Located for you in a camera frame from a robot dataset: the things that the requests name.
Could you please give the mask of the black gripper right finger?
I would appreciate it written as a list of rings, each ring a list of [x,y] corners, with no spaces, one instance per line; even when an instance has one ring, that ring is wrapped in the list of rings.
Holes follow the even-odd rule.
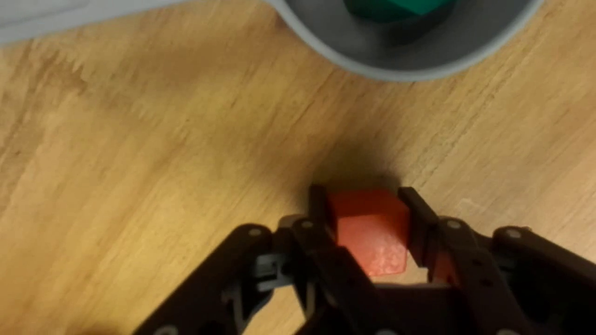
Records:
[[[485,236],[436,214],[412,188],[408,251],[423,285],[397,290],[408,335],[596,335],[596,264],[505,225]]]

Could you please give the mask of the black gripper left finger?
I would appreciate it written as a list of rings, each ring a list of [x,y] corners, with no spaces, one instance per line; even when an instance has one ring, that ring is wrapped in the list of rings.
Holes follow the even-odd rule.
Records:
[[[332,234],[330,192],[311,186],[308,216],[276,231],[246,223],[135,329],[135,335],[243,335],[274,292],[293,286],[300,335],[371,335],[371,281]]]

